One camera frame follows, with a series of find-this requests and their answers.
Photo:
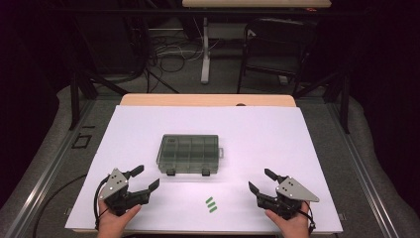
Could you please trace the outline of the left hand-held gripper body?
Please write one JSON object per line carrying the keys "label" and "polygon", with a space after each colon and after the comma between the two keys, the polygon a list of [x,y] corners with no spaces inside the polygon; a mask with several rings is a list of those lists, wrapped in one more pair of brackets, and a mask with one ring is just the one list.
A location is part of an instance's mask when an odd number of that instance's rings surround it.
{"label": "left hand-held gripper body", "polygon": [[124,177],[124,172],[115,168],[100,185],[99,200],[104,201],[117,216],[123,215],[135,205],[147,204],[150,200],[150,195],[145,194],[144,190],[129,192],[129,179]]}

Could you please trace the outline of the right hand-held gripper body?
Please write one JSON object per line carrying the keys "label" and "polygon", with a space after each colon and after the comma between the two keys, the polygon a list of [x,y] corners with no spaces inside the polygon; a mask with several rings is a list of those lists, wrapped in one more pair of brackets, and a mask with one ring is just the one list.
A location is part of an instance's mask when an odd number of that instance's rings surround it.
{"label": "right hand-held gripper body", "polygon": [[295,178],[275,176],[278,182],[275,188],[276,197],[269,196],[257,190],[257,205],[268,209],[285,220],[301,213],[303,202],[319,202],[320,199],[313,192],[303,186]]}

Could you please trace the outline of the grey translucent compartment box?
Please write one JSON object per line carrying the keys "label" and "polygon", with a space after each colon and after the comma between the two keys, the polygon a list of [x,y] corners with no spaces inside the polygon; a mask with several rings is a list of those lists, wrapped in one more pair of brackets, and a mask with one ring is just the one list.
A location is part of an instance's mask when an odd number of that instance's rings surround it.
{"label": "grey translucent compartment box", "polygon": [[221,149],[217,135],[165,134],[162,136],[157,166],[167,176],[215,175],[219,170]]}

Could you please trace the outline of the person's right hand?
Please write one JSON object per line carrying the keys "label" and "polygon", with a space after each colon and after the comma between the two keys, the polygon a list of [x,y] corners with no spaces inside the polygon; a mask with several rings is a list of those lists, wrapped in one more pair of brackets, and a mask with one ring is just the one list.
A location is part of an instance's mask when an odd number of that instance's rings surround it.
{"label": "person's right hand", "polygon": [[283,238],[309,238],[308,218],[302,214],[285,220],[267,209],[265,215],[280,229]]}

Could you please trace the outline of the person's left hand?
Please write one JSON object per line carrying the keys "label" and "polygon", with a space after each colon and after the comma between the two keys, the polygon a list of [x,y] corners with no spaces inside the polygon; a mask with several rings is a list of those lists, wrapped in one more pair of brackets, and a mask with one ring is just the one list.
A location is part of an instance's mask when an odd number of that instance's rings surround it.
{"label": "person's left hand", "polygon": [[125,214],[117,216],[108,209],[104,201],[99,200],[98,205],[101,216],[99,217],[97,238],[121,238],[127,224],[142,209],[140,205],[135,205]]}

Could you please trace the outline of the white board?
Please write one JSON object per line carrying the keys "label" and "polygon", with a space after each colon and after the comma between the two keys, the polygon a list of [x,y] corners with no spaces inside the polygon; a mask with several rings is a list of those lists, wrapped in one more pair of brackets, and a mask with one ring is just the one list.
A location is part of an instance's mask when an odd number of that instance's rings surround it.
{"label": "white board", "polygon": [[[217,135],[224,151],[217,174],[162,174],[157,165],[165,134]],[[82,190],[65,224],[78,232],[93,230],[94,192],[113,169],[144,171],[129,182],[142,190],[159,179],[159,188],[130,222],[141,233],[274,234],[277,227],[258,207],[249,181],[269,195],[276,181],[264,170],[291,176],[317,195],[311,205],[316,233],[342,229],[302,112],[274,106],[119,106],[92,161]],[[205,201],[218,208],[210,213]]]}

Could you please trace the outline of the light wooden table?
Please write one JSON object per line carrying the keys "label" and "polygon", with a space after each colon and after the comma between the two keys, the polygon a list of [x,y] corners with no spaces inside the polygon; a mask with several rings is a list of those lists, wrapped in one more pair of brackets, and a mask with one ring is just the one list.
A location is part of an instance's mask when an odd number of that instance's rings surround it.
{"label": "light wooden table", "polygon": [[128,93],[124,106],[283,106],[295,107],[290,95],[273,94],[151,94]]}

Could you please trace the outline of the black tripod legs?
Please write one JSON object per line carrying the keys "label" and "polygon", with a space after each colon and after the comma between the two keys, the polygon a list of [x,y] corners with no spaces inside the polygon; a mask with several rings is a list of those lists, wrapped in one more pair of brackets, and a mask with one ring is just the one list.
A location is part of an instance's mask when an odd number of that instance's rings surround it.
{"label": "black tripod legs", "polygon": [[154,77],[159,83],[161,83],[163,86],[165,86],[166,88],[168,88],[169,90],[171,90],[174,93],[180,93],[178,90],[176,90],[175,88],[173,88],[171,85],[169,85],[166,81],[164,81],[161,76],[157,76],[155,73],[153,73],[148,67],[146,67],[146,72],[148,74],[148,76],[152,76]]}

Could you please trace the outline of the black folding chair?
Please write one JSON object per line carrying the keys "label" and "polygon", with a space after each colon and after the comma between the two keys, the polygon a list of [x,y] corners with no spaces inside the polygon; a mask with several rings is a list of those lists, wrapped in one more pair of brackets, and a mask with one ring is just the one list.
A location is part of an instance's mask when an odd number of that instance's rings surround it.
{"label": "black folding chair", "polygon": [[311,22],[257,18],[243,33],[243,54],[237,92],[247,71],[285,76],[295,82],[297,92],[302,72],[316,42],[316,25]]}

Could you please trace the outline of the white-legged wooden desk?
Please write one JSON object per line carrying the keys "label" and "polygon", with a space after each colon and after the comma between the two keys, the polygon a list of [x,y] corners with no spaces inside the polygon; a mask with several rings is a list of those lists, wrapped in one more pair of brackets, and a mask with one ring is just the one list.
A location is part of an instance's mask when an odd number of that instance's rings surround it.
{"label": "white-legged wooden desk", "polygon": [[[329,8],[331,0],[182,0],[182,6],[186,8]],[[201,40],[203,44],[203,64],[201,83],[209,82],[210,53],[209,53],[209,29],[208,19],[203,18]]]}

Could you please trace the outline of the black horizontal bar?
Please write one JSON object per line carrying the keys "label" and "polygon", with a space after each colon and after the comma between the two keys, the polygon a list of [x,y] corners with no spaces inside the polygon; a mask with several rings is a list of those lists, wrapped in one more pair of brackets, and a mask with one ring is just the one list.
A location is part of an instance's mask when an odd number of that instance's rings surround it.
{"label": "black horizontal bar", "polygon": [[163,9],[163,10],[136,10],[136,9],[122,9],[122,10],[103,10],[103,9],[67,9],[67,8],[56,8],[48,9],[48,11],[57,14],[99,14],[99,15],[121,15],[121,16],[175,16],[175,17],[256,17],[256,16],[278,16],[278,17],[356,17],[363,16],[368,11],[286,11],[286,10],[223,10],[223,9]]}

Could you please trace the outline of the aluminium floor rail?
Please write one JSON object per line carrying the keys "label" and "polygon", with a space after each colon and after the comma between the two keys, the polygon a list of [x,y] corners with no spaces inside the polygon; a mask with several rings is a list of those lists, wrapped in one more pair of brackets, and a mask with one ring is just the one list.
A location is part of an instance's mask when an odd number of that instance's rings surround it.
{"label": "aluminium floor rail", "polygon": [[340,112],[335,104],[327,103],[326,107],[329,114],[340,134],[341,139],[344,141],[347,150],[350,153],[351,164],[362,190],[367,199],[367,203],[375,217],[375,220],[381,230],[384,238],[400,238],[390,215],[385,208],[385,205],[380,198],[366,168],[366,165],[361,157],[351,134],[347,133],[340,122]]}
{"label": "aluminium floor rail", "polygon": [[0,227],[0,238],[25,236],[32,220],[43,206],[68,151],[77,139],[82,124],[88,118],[94,105],[94,100],[86,100],[82,103],[79,120],[71,130],[69,130],[71,106],[65,103],[59,106],[52,127],[34,159],[5,206],[0,210],[0,218],[9,218],[5,226]]}

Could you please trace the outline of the black metal frame stand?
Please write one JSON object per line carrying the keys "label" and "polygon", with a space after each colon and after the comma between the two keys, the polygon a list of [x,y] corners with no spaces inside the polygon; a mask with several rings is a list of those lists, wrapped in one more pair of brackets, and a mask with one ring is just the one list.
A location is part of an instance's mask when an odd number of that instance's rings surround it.
{"label": "black metal frame stand", "polygon": [[127,90],[117,86],[111,81],[104,77],[95,74],[90,70],[75,71],[70,79],[70,100],[71,100],[71,124],[69,129],[73,130],[80,120],[80,108],[79,108],[79,92],[88,99],[95,100],[98,96],[98,92],[95,89],[92,80],[98,82],[108,89],[120,94],[125,95],[128,93]]}
{"label": "black metal frame stand", "polygon": [[350,74],[348,72],[335,71],[331,74],[311,83],[303,89],[296,89],[292,96],[297,99],[315,90],[321,85],[326,85],[327,89],[323,94],[326,103],[335,102],[338,96],[340,99],[339,122],[346,134],[349,130],[349,104],[350,104]]}

